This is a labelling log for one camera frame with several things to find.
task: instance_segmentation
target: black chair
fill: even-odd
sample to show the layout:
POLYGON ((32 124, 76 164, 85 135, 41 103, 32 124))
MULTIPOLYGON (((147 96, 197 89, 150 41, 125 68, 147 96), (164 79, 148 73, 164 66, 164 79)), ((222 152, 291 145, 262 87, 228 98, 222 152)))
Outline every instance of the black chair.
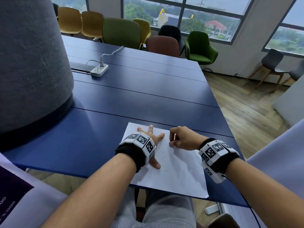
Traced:
POLYGON ((262 84, 262 82, 270 74, 279 76, 279 80, 277 82, 277 85, 279 85, 284 73, 286 73, 286 71, 283 71, 283 70, 280 70, 280 69, 277 68, 279 63, 282 61, 283 57, 284 57, 284 54, 280 51, 275 50, 275 49, 271 49, 268 52, 268 54, 265 57, 263 57, 263 59, 261 60, 262 65, 260 67, 258 67, 257 69, 255 69, 253 71, 253 73, 247 78, 247 80, 248 80, 253 75, 255 75, 259 70, 265 71, 265 73, 266 73, 265 76, 260 81, 260 83, 257 84, 257 86, 254 89, 258 88, 260 86, 260 84, 262 84))
POLYGON ((180 29, 172 25, 163 25, 158 32, 159 36, 167 36, 175 38, 179 45, 179 55, 181 55, 185 48, 185 42, 181 38, 180 29))
POLYGON ((53 8, 54 8, 56 17, 58 17, 58 7, 59 7, 59 5, 57 5, 56 3, 53 3, 53 8))
POLYGON ((297 68, 295 68, 294 70, 291 70, 289 72, 290 77, 287 78, 285 81, 283 81, 281 84, 279 84, 276 88, 274 88, 272 91, 270 91, 269 93, 273 93, 275 92, 280 86, 284 85, 286 82, 290 82, 290 83, 295 83, 300 77, 302 77, 304 74, 304 59, 302 59, 299 63, 299 65, 297 66, 297 68))

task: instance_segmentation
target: power outlet socket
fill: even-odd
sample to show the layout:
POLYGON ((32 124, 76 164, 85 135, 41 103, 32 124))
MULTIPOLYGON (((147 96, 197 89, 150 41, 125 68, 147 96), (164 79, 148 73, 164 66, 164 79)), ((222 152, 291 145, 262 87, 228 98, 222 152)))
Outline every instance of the power outlet socket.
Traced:
POLYGON ((101 77, 107 70, 109 69, 109 66, 107 64, 104 64, 104 66, 96 66, 93 70, 91 70, 90 74, 94 77, 101 77))

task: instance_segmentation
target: floor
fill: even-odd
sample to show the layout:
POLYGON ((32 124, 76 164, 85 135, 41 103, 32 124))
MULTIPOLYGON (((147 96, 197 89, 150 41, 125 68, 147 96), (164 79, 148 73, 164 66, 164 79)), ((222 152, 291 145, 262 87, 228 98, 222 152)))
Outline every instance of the floor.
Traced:
MULTIPOLYGON (((275 93, 269 94, 275 85, 263 84, 258 90, 254 90, 257 85, 254 81, 207 72, 204 74, 245 158, 251 157, 288 130, 286 122, 272 109, 272 103, 287 90, 287 87, 281 87, 275 93)), ((38 177, 41 179, 41 174, 45 172, 31 171, 31 174, 40 175, 38 177)), ((69 195, 85 179, 53 174, 43 181, 69 195)), ((144 201, 145 191, 140 190, 137 206, 144 207, 144 201)), ((214 205, 214 202, 193 199, 193 203, 197 222, 204 227, 219 215, 205 214, 205 208, 214 205)))

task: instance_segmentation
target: forearm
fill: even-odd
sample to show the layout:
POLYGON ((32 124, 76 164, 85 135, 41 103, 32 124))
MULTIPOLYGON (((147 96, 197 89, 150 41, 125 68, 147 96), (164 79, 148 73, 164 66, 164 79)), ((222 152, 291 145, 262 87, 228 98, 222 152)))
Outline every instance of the forearm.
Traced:
POLYGON ((225 174, 268 228, 304 227, 304 200, 283 185, 239 158, 225 174))
POLYGON ((41 228, 110 227, 135 173, 133 159, 117 154, 74 191, 41 228))

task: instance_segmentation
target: person's lap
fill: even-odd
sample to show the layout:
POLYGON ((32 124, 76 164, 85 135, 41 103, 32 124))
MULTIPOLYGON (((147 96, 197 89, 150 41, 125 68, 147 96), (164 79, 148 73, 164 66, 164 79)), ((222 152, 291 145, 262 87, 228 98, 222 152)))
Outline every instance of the person's lap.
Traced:
MULTIPOLYGON (((134 188, 128 187, 116 217, 136 222, 134 188)), ((164 222, 195 228, 196 219, 191 198, 160 190, 146 190, 146 213, 143 223, 164 222)))

